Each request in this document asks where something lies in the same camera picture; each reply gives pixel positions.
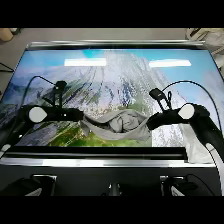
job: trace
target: display screen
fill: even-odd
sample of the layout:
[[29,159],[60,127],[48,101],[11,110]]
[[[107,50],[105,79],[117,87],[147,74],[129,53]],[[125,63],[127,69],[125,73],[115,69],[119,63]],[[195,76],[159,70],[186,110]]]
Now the display screen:
[[[63,107],[79,108],[94,118],[123,109],[134,109],[152,116],[161,112],[161,109],[149,96],[151,89],[162,90],[172,82],[192,80],[211,93],[219,109],[220,119],[224,121],[224,83],[207,50],[25,51],[1,101],[0,128],[15,116],[25,88],[33,76],[42,76],[53,83],[66,81]],[[52,88],[50,83],[36,78],[24,104],[50,106],[43,97],[50,99]],[[186,102],[203,105],[218,126],[214,106],[200,87],[180,83],[167,91],[172,92],[174,109]],[[101,139],[93,132],[85,136],[78,122],[44,122],[36,124],[17,145],[178,147],[186,144],[185,132],[181,125],[170,125],[152,131],[147,141],[116,141]]]

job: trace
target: blue sky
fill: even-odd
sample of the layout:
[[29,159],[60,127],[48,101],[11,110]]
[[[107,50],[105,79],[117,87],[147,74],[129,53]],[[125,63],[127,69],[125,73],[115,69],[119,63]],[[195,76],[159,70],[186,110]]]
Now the blue sky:
[[[126,49],[116,50],[117,53],[133,53],[139,58],[148,60],[185,59],[189,60],[189,67],[166,67],[160,68],[171,82],[178,80],[192,80],[204,84],[203,77],[208,72],[217,73],[216,78],[221,80],[216,66],[207,50],[185,50],[185,49]],[[100,58],[104,57],[104,50],[40,50],[27,51],[19,64],[20,68],[42,67],[64,65],[65,59],[75,58]],[[177,84],[177,90],[181,95],[194,101],[195,95],[199,93],[199,87],[192,84]]]

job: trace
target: white floor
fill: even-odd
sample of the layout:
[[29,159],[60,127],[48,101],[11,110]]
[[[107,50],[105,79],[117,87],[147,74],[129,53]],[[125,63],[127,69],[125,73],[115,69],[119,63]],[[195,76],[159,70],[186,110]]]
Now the white floor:
[[[0,42],[0,62],[15,68],[26,45],[33,41],[184,39],[185,28],[25,28],[11,41]],[[0,73],[2,93],[10,78],[11,73]]]

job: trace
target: white round joint cover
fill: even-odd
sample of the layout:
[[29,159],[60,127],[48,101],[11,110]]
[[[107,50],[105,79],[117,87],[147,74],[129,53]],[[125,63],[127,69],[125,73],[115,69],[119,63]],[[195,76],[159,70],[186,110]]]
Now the white round joint cover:
[[39,123],[47,117],[47,113],[41,107],[33,107],[29,112],[29,118],[34,123]]
[[194,106],[191,105],[190,103],[185,104],[178,114],[185,120],[190,119],[194,115]]

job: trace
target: towel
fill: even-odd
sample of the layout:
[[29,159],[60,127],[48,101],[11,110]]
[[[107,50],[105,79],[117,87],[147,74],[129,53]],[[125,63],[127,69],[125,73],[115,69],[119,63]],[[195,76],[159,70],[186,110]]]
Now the towel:
[[150,136],[146,123],[149,117],[132,109],[109,112],[95,119],[84,114],[80,127],[85,136],[90,130],[106,140],[133,139],[146,141]]

